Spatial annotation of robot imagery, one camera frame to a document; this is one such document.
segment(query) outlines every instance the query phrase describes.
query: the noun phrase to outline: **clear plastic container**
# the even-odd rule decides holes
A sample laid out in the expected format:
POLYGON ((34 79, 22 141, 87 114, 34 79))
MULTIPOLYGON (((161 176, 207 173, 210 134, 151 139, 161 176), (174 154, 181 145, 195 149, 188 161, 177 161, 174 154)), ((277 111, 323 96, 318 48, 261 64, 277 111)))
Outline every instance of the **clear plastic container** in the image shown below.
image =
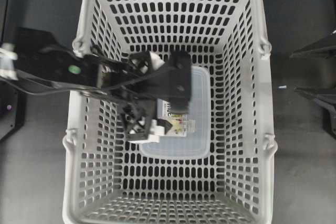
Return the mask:
MULTIPOLYGON (((158 105, 158 116, 162 114, 162 102, 158 105)), ((210 74, 206 68, 192 67, 192 98, 187 120, 195 121, 195 132, 186 136, 160 137, 159 143, 139 145, 140 152, 147 157, 168 159, 203 158, 210 150, 211 93, 210 74)))

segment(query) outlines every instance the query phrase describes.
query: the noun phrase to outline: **white connector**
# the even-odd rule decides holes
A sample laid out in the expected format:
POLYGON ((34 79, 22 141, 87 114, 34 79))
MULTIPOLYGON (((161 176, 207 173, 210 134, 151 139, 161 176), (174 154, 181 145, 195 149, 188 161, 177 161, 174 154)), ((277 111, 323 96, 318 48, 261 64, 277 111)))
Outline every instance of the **white connector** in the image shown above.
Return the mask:
POLYGON ((13 51, 14 45, 11 43, 3 43, 0 47, 0 77, 18 80, 13 63, 13 60, 17 60, 17 54, 13 51))

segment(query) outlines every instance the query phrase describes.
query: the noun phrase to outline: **green dot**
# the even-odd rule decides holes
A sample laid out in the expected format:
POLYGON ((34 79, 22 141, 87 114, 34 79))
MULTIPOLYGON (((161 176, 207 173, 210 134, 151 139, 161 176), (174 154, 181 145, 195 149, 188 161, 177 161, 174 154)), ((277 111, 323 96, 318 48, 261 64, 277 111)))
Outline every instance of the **green dot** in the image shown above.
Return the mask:
POLYGON ((69 72, 73 74, 80 74, 80 68, 75 65, 70 65, 69 72))

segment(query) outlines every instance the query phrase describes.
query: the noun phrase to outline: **label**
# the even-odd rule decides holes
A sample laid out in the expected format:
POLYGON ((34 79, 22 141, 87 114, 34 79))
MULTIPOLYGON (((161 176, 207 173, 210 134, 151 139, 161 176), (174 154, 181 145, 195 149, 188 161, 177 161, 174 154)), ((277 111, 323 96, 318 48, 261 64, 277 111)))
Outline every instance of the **label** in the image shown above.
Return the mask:
POLYGON ((173 114, 171 112, 170 104, 166 101, 162 101, 161 117, 173 125, 165 136, 187 136, 187 115, 173 114))

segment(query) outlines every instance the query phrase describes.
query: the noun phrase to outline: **gray floor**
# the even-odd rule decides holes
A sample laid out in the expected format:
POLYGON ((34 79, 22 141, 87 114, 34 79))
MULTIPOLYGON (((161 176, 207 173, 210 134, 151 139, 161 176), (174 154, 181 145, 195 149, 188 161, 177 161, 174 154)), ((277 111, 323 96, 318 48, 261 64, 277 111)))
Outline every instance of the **gray floor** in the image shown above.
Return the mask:
MULTIPOLYGON (((9 0, 14 6, 19 0, 9 0)), ((53 32, 70 47, 81 0, 29 0, 22 25, 53 32)), ((289 59, 293 50, 336 28, 332 0, 264 0, 279 151, 273 224, 335 223, 336 140, 324 112, 293 92, 335 85, 335 60, 289 59), (277 87, 287 85, 287 89, 277 87)), ((7 16, 6 31, 11 19, 7 16)), ((0 143, 0 223, 61 224, 67 94, 29 97, 25 125, 0 143)))

